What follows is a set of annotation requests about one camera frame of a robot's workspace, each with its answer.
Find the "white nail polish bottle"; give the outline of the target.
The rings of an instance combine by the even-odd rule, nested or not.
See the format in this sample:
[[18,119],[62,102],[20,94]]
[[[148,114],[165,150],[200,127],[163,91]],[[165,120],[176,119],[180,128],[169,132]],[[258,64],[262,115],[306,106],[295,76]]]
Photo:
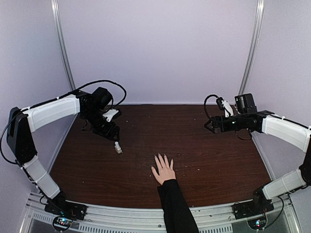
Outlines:
[[115,147],[115,150],[116,150],[117,154],[121,154],[122,153],[122,148],[121,148],[119,142],[116,141],[114,144],[115,144],[114,147]]

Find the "black sleeved forearm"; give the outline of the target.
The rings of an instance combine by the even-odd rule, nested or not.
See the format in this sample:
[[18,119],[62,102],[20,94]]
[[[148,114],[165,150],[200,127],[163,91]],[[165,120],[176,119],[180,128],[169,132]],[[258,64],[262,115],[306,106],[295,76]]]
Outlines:
[[157,187],[164,222],[168,233],[199,232],[176,179],[167,180]]

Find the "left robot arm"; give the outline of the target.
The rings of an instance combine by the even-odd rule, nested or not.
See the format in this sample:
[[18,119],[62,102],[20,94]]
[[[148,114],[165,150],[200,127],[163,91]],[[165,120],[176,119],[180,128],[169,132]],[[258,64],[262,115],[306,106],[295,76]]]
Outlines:
[[115,108],[105,109],[112,100],[111,93],[99,87],[91,94],[75,90],[32,107],[15,107],[10,111],[6,140],[16,163],[43,194],[52,200],[51,208],[60,216],[70,211],[70,205],[61,198],[61,189],[41,164],[32,134],[59,119],[79,115],[91,124],[94,134],[113,141],[116,152],[120,154],[120,128],[113,120],[121,115],[121,111]]

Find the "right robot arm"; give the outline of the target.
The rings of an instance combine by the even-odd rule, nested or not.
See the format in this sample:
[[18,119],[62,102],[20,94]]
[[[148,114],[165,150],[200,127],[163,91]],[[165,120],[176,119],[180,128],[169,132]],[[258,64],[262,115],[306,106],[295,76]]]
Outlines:
[[222,97],[213,95],[222,116],[207,115],[204,128],[216,133],[237,132],[246,129],[249,133],[258,132],[279,138],[302,150],[305,154],[303,164],[283,177],[278,178],[254,192],[254,200],[249,203],[253,214],[260,214],[268,200],[310,186],[311,184],[311,129],[271,111],[258,111],[253,95],[242,94],[235,97],[235,108]]

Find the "person's hand on table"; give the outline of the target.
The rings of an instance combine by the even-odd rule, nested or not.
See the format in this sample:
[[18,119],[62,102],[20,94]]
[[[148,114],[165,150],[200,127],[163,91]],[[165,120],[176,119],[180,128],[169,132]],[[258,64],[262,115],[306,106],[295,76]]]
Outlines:
[[155,156],[156,168],[151,166],[151,171],[153,173],[156,181],[163,185],[165,181],[175,180],[176,174],[174,171],[174,161],[171,159],[169,161],[167,155],[161,155],[160,153]]

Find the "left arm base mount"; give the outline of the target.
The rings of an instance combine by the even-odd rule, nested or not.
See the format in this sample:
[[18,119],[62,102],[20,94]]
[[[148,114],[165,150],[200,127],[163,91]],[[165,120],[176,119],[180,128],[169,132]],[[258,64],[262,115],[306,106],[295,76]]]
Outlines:
[[57,205],[52,201],[48,201],[44,208],[45,212],[54,214],[52,226],[56,231],[64,232],[68,230],[77,220],[84,220],[87,206],[73,202],[65,201]]

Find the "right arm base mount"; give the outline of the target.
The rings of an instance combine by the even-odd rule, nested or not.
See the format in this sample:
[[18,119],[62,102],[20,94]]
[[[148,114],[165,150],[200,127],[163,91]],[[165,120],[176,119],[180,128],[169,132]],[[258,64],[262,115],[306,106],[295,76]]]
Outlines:
[[263,205],[256,205],[251,201],[235,202],[232,205],[235,219],[246,218],[247,225],[250,229],[255,231],[264,230],[268,226],[267,213],[274,210],[271,202]]

